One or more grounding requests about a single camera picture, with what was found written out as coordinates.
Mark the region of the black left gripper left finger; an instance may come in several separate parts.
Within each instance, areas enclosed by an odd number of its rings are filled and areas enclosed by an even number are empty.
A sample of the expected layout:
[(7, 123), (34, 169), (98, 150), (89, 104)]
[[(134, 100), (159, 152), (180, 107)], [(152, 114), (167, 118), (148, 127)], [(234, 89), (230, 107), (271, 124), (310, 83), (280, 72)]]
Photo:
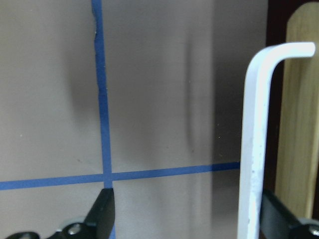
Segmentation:
[(83, 222), (68, 224), (51, 239), (108, 239), (115, 223), (115, 196), (112, 188), (102, 189)]

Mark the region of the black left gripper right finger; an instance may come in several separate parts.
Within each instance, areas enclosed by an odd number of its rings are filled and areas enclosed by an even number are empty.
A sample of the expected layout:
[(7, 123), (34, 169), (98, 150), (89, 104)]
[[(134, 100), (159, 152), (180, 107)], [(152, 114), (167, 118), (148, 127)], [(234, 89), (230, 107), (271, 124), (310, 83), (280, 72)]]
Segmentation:
[(265, 239), (317, 239), (319, 222), (297, 218), (269, 190), (262, 194), (260, 231)]

